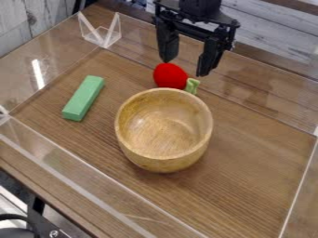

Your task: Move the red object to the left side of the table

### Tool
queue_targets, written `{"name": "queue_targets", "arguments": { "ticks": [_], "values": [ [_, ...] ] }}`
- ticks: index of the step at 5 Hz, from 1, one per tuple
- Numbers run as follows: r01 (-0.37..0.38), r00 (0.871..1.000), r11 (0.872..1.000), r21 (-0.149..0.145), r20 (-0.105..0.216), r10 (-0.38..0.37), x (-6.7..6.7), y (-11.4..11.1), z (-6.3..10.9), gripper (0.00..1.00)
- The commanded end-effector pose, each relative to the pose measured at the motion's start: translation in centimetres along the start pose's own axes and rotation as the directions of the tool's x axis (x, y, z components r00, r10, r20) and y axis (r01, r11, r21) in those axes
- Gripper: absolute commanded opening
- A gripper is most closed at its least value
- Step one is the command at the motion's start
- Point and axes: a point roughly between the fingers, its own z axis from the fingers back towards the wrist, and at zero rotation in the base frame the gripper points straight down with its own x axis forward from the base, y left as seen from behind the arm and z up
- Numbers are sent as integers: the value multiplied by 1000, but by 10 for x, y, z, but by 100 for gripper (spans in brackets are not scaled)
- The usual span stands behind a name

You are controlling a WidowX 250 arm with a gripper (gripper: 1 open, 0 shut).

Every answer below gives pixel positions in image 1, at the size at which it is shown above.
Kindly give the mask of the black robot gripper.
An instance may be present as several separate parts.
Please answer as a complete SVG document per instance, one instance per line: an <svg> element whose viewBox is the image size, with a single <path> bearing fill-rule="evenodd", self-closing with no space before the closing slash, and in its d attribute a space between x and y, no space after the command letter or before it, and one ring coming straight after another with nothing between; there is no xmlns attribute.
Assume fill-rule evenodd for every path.
<svg viewBox="0 0 318 238"><path fill-rule="evenodd" d="M179 54L179 33L203 41L196 75L210 74L223 50L231 50L240 24L220 11L222 0L153 0L159 56L164 63Z"/></svg>

